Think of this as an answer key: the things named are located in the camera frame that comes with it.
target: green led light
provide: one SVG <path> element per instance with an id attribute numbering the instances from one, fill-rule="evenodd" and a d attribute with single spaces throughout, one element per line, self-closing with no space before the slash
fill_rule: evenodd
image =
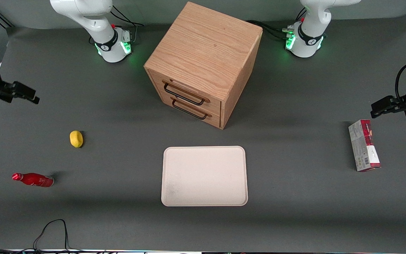
<path id="1" fill-rule="evenodd" d="M 120 45 L 126 54 L 131 53 L 131 44 L 129 42 L 120 42 Z"/>
<path id="2" fill-rule="evenodd" d="M 286 48 L 291 49 L 295 42 L 295 35 L 292 35 L 291 38 L 288 39 L 289 42 L 286 43 Z"/>
<path id="3" fill-rule="evenodd" d="M 98 48 L 98 46 L 97 46 L 97 44 L 96 44 L 96 43 L 95 43 L 95 48 L 97 48 L 97 50 L 98 50 L 98 55 L 100 55 L 100 56 L 101 56 L 100 49 Z"/>
<path id="4" fill-rule="evenodd" d="M 320 48 L 320 46 L 322 45 L 322 41 L 324 40 L 324 36 L 322 36 L 322 38 L 320 39 L 319 45 L 317 46 L 317 49 Z"/>

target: red can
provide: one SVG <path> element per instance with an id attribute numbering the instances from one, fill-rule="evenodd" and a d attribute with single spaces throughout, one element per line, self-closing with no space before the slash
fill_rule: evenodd
<path id="1" fill-rule="evenodd" d="M 25 185 L 40 186 L 40 187 L 50 187 L 54 183 L 53 177 L 40 175 L 36 173 L 27 173 L 27 174 L 15 173 L 12 175 L 12 179 L 20 181 Z"/>

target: white tray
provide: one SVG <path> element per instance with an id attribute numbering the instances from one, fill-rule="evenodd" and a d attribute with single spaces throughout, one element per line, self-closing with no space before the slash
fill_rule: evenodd
<path id="1" fill-rule="evenodd" d="M 161 201 L 165 206 L 243 206 L 247 200 L 242 147 L 169 147 L 164 151 Z"/>

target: red and white box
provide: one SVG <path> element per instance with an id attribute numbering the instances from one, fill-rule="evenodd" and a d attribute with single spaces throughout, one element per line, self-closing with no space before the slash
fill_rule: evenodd
<path id="1" fill-rule="evenodd" d="M 349 132 L 355 156 L 356 171 L 367 172 L 380 168 L 379 156 L 372 142 L 371 121 L 359 120 L 349 126 Z"/>

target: black handle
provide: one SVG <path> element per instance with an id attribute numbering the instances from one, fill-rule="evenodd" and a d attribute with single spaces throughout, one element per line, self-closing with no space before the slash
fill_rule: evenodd
<path id="1" fill-rule="evenodd" d="M 195 117 L 195 118 L 197 118 L 197 119 L 204 120 L 204 119 L 206 119 L 206 117 L 208 116 L 208 114 L 205 114 L 203 117 L 199 117 L 199 116 L 197 116 L 196 114 L 185 110 L 184 108 L 180 108 L 179 106 L 176 106 L 176 105 L 174 104 L 175 102 L 176 102 L 176 100 L 173 100 L 173 102 L 172 102 L 172 106 L 173 106 L 174 108 L 178 109 L 179 111 L 183 111 L 183 112 L 186 113 L 186 114 L 190 114 L 191 116 L 193 116 L 193 117 Z"/>
<path id="2" fill-rule="evenodd" d="M 193 101 L 193 100 L 191 100 L 191 99 L 188 99 L 188 98 L 186 98 L 186 97 L 184 97 L 184 96 L 182 96 L 182 95 L 179 95 L 179 94 L 177 94 L 177 93 L 175 93 L 175 92 L 172 92 L 172 91 L 170 91 L 170 90 L 167 89 L 168 86 L 169 86 L 169 83 L 166 83 L 166 84 L 164 85 L 164 90 L 165 90 L 166 92 L 168 92 L 168 93 L 170 93 L 170 94 L 172 94 L 172 95 L 174 95 L 174 96 L 176 96 L 176 97 L 178 97 L 178 98 L 181 98 L 181 99 L 183 99 L 183 100 L 185 100 L 185 101 L 187 101 L 187 102 L 190 102 L 190 103 L 192 103 L 193 105 L 201 106 L 201 105 L 203 104 L 203 102 L 204 102 L 204 99 L 202 99 L 201 102 L 196 102 L 196 101 Z"/>

